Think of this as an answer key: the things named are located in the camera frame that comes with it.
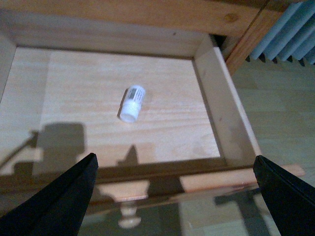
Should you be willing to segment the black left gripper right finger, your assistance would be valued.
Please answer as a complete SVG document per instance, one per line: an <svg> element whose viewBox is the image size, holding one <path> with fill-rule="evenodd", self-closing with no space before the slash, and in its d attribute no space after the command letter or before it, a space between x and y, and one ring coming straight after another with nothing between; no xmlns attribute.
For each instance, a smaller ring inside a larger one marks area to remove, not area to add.
<svg viewBox="0 0 315 236"><path fill-rule="evenodd" d="M315 234L315 188L262 155L253 172L261 195L283 236Z"/></svg>

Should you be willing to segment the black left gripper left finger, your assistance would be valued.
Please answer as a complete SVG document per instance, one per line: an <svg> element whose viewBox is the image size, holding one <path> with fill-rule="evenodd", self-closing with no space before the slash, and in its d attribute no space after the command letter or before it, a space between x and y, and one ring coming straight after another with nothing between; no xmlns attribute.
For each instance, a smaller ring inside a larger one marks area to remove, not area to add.
<svg viewBox="0 0 315 236"><path fill-rule="evenodd" d="M0 219L2 236L76 236L92 197L98 161L90 153Z"/></svg>

